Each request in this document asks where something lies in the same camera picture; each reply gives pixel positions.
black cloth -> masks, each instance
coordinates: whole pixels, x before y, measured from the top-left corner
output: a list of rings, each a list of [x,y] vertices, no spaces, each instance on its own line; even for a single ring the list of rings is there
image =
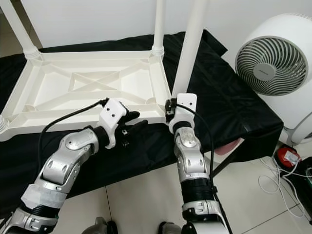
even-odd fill
[[[164,68],[172,90],[184,33],[165,35]],[[149,50],[153,35],[41,49],[42,52]],[[188,92],[197,94],[197,112],[208,122],[215,147],[239,137],[244,143],[234,152],[235,161],[248,161],[273,153],[283,123],[236,75],[221,56],[226,48],[204,31]],[[23,54],[0,58],[0,111],[2,111],[26,60]],[[70,131],[45,135],[44,159]],[[204,125],[195,118],[195,133],[202,148],[210,150]],[[16,207],[37,166],[39,134],[17,135],[0,142],[0,215]],[[164,124],[151,124],[135,136],[130,148],[100,149],[83,166],[69,197],[176,162],[173,135]]]

fan grille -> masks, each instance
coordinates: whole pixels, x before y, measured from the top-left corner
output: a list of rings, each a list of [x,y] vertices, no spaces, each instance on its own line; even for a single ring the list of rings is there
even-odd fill
[[[254,70],[259,64],[272,67],[272,77],[256,76]],[[307,65],[300,51],[277,38],[260,38],[247,43],[238,53],[236,70],[256,92],[269,96],[291,93],[307,75]]]

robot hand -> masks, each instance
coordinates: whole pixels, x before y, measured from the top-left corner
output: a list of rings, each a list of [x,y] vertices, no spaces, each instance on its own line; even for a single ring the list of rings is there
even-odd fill
[[[139,112],[129,112],[115,99],[106,99],[101,104],[98,126],[70,133],[60,141],[58,150],[47,159],[34,184],[24,192],[3,234],[52,232],[82,164],[98,152],[100,145],[107,149],[115,147],[116,138],[127,146],[132,131],[147,124],[142,121],[126,130],[125,124],[139,117]]]

tiled floor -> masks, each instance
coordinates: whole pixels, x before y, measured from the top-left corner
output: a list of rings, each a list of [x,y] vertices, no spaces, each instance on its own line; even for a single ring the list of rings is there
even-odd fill
[[[27,32],[34,44],[40,41],[32,29],[20,2],[14,1]],[[0,15],[0,56],[22,53],[22,49],[5,17]],[[303,156],[310,156],[312,144],[298,147]],[[258,177],[275,178],[259,160],[232,163],[215,178],[219,197],[234,234],[310,234],[308,217],[294,218],[279,193],[269,195],[258,185]],[[266,179],[263,187],[274,190]],[[287,183],[282,183],[285,199],[291,210],[301,214],[298,202]],[[164,220],[183,225],[182,197],[176,165],[167,166],[104,188],[66,200],[55,234],[79,234],[92,225],[97,216],[116,221],[120,234],[155,234]]]

white tape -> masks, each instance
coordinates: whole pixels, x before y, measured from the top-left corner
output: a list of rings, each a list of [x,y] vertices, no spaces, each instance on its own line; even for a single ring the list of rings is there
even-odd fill
[[[67,194],[40,187],[37,184],[30,184],[21,197],[21,200],[30,209],[38,205],[59,209],[62,207],[66,196]]]

